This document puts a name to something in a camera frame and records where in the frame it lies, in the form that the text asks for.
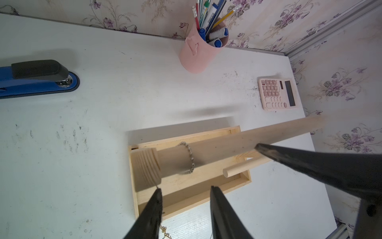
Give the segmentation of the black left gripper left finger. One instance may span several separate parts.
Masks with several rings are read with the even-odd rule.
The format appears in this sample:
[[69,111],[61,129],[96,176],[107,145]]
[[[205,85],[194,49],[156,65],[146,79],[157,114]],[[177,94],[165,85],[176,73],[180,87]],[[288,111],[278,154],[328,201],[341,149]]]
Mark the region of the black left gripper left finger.
[[162,190],[157,188],[124,239],[158,239],[162,214]]

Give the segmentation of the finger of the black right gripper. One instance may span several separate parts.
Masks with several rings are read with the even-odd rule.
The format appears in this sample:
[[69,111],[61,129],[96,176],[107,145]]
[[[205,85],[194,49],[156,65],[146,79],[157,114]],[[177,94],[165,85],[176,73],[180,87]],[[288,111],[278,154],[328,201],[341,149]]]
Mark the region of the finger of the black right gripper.
[[380,154],[322,153],[259,143],[262,155],[365,200],[382,198]]

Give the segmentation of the pink calculator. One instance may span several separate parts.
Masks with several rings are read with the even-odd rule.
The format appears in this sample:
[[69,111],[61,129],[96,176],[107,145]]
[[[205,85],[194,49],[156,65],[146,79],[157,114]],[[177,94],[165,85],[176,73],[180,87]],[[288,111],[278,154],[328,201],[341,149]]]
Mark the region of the pink calculator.
[[258,79],[260,98],[266,111],[293,110],[301,107],[294,79]]

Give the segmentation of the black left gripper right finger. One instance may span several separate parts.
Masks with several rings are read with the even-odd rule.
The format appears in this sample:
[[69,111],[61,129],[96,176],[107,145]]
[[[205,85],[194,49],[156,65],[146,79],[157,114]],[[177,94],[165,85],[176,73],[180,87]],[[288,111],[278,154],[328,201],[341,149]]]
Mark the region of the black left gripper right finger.
[[210,190],[210,212],[213,239],[253,239],[217,186]]

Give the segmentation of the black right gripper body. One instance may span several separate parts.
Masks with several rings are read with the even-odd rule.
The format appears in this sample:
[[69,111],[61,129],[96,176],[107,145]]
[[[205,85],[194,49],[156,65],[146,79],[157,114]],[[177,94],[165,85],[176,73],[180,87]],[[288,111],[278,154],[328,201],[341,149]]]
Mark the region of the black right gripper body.
[[382,201],[361,200],[353,239],[382,239]]

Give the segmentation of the pink pen holder cup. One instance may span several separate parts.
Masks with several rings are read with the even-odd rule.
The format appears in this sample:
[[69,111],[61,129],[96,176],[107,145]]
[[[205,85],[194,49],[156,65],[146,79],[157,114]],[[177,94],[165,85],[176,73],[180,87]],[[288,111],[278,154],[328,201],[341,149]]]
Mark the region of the pink pen holder cup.
[[211,34],[218,37],[208,41],[207,38],[201,37],[196,26],[193,25],[191,28],[179,55],[182,66],[189,72],[194,74],[203,72],[228,44],[227,27],[219,25],[217,30]]

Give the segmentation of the wooden jewelry display stand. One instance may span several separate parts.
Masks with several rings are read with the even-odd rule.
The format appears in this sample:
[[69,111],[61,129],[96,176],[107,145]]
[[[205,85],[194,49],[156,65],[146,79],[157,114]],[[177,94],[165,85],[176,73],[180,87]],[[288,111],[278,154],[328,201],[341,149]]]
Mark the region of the wooden jewelry display stand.
[[140,216],[156,187],[162,189],[162,215],[168,219],[207,202],[211,186],[227,193],[249,184],[250,170],[269,162],[257,144],[309,133],[325,121],[315,116],[247,131],[228,127],[131,146],[135,215]]

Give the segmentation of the pens in pink cup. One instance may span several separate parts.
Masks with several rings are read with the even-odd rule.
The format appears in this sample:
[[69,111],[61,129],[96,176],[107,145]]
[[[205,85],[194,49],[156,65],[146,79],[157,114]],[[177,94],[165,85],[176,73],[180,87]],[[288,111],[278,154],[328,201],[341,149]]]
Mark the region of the pens in pink cup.
[[223,26],[225,20],[233,16],[240,9],[240,5],[230,8],[226,15],[220,16],[227,1],[219,1],[217,4],[211,1],[197,1],[193,6],[193,14],[196,23],[196,33],[207,44],[220,48],[223,40],[228,39],[229,30]]

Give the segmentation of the blue black stapler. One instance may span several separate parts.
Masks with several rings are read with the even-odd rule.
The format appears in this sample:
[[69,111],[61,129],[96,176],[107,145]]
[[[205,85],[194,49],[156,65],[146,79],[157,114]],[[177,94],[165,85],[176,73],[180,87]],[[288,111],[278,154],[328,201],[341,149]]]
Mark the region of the blue black stapler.
[[72,92],[79,85],[79,77],[56,60],[1,67],[1,99]]

